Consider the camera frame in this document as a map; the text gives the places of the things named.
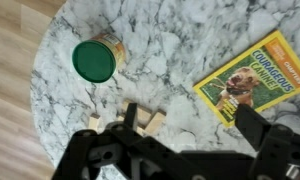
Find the white marble surface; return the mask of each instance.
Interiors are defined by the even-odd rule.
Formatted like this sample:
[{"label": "white marble surface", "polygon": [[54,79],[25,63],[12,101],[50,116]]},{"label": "white marble surface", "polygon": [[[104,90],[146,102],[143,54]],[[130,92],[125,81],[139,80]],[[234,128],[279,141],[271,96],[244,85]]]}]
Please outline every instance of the white marble surface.
[{"label": "white marble surface", "polygon": [[[155,138],[176,151],[254,155],[192,86],[274,28],[300,57],[300,0],[68,0],[42,40],[32,74],[34,121],[49,158],[58,164],[69,138],[87,127],[92,112],[101,115],[103,127],[114,121],[125,98],[167,112]],[[109,81],[91,84],[73,70],[71,53],[100,32],[123,41],[127,60]],[[300,94],[262,115],[300,133]],[[119,176],[105,168],[100,179]]]}]

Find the wooden block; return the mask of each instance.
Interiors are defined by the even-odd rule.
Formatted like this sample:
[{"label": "wooden block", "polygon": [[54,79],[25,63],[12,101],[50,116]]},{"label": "wooden block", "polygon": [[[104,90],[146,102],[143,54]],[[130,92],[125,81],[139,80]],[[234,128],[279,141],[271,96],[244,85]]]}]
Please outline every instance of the wooden block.
[{"label": "wooden block", "polygon": [[165,118],[166,118],[166,113],[159,110],[150,120],[150,123],[145,128],[145,132],[148,133],[149,135],[155,135],[157,130],[164,122]]},{"label": "wooden block", "polygon": [[139,126],[137,127],[137,133],[141,136],[145,136],[147,134],[146,131]]},{"label": "wooden block", "polygon": [[118,117],[118,121],[123,121],[123,120],[124,120],[124,115],[120,114],[119,117]]},{"label": "wooden block", "polygon": [[[133,101],[126,99],[122,105],[122,112],[126,112],[128,109],[129,103],[133,103]],[[142,107],[138,104],[138,123],[146,126],[151,117],[151,111],[145,107]]]},{"label": "wooden block", "polygon": [[96,114],[91,114],[89,118],[88,129],[97,131],[100,122],[100,116]]}]

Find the dog picture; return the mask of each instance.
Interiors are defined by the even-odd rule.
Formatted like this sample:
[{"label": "dog picture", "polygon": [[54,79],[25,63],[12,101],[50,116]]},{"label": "dog picture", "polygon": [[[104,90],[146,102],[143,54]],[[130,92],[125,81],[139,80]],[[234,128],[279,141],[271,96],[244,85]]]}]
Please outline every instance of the dog picture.
[{"label": "dog picture", "polygon": [[226,82],[215,77],[221,85],[210,83],[210,86],[221,89],[216,108],[221,111],[224,108],[225,99],[235,98],[238,104],[253,106],[252,92],[260,81],[256,72],[250,67],[241,67],[234,71]]}]

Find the yellow book cover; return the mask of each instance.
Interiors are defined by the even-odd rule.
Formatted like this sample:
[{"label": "yellow book cover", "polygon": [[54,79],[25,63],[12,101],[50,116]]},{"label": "yellow book cover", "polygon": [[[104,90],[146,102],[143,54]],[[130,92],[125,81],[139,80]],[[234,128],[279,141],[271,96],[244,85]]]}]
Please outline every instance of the yellow book cover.
[{"label": "yellow book cover", "polygon": [[238,104],[260,112],[300,93],[300,60],[276,30],[193,88],[230,127]]}]

